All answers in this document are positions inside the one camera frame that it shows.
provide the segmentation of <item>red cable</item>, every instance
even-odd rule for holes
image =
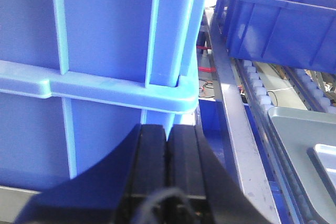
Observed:
[[[216,68],[198,67],[198,70],[199,70],[200,72],[207,72],[207,73],[216,72]]]
[[[202,49],[202,50],[211,50],[211,47],[203,47],[203,46],[196,46],[197,49]]]

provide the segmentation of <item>blue bin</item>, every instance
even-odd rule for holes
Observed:
[[[0,0],[0,185],[44,190],[198,99],[204,0]]]
[[[336,72],[336,0],[217,0],[231,57]]]

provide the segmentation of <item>metal tray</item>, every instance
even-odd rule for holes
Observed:
[[[329,181],[332,197],[336,199],[336,146],[317,144],[314,146],[315,155],[320,168]]]
[[[314,219],[335,224],[333,185],[325,177],[318,160],[321,155],[315,154],[314,147],[336,145],[336,115],[280,107],[271,108],[268,115]]]

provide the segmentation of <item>wire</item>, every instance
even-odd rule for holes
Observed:
[[[196,219],[195,211],[183,191],[177,187],[170,187],[157,190],[150,194],[138,207],[131,220],[131,224],[158,224],[159,222],[153,213],[153,209],[158,203],[169,198],[179,199],[184,204],[187,213],[192,219]]]
[[[276,105],[276,107],[279,105],[279,103],[278,103],[278,98],[277,98],[277,96],[275,95],[275,92],[274,91],[267,91],[267,93],[272,93],[273,95],[274,95],[274,97],[275,97],[275,100],[276,100],[276,102],[277,102],[277,105]]]
[[[205,89],[214,89],[214,83],[212,81],[206,80],[206,79],[199,79],[200,81],[204,81],[204,84],[202,85],[202,87],[199,87],[199,89],[201,90],[201,92],[204,93],[204,96],[198,95],[199,98],[214,98],[215,96],[212,95],[210,97],[206,96],[206,92]]]

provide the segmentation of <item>white roller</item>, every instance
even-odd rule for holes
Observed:
[[[248,66],[248,67],[246,67],[246,72],[255,73],[255,72],[257,72],[257,69],[256,69],[256,67]]]
[[[327,113],[336,114],[336,107],[334,107],[334,106],[327,106],[327,107],[325,107],[325,110],[326,110]]]
[[[303,81],[303,82],[310,82],[311,81],[311,78],[309,75],[304,75],[304,76],[299,76],[300,79]]]
[[[330,105],[330,100],[327,97],[321,97],[318,99],[318,102],[322,105],[322,106],[329,106]]]
[[[258,80],[259,79],[259,74],[258,73],[248,73],[247,76],[250,80]]]
[[[308,88],[308,90],[310,90],[310,91],[313,91],[313,90],[317,89],[317,85],[313,81],[306,82],[305,85]]]
[[[256,88],[256,87],[262,87],[264,84],[262,83],[261,80],[256,80],[256,79],[253,79],[252,80],[252,87],[253,88]]]
[[[305,70],[304,69],[300,69],[300,68],[295,69],[295,73],[298,76],[304,76],[306,74]]]
[[[243,61],[243,66],[244,67],[250,67],[250,66],[252,66],[252,61],[250,61],[250,60],[244,60]]]
[[[268,95],[258,95],[257,99],[259,101],[260,105],[267,105],[267,104],[271,104],[272,100],[271,97],[269,97]]]
[[[313,95],[313,97],[315,98],[321,98],[323,97],[323,91],[320,89],[314,89],[311,91],[311,94]]]
[[[266,95],[267,94],[267,90],[264,87],[256,87],[254,90],[254,93],[256,94],[256,96],[258,95]]]
[[[273,108],[274,105],[272,105],[272,104],[264,104],[262,107],[263,107],[264,113],[267,115],[267,111],[268,111],[270,108]]]

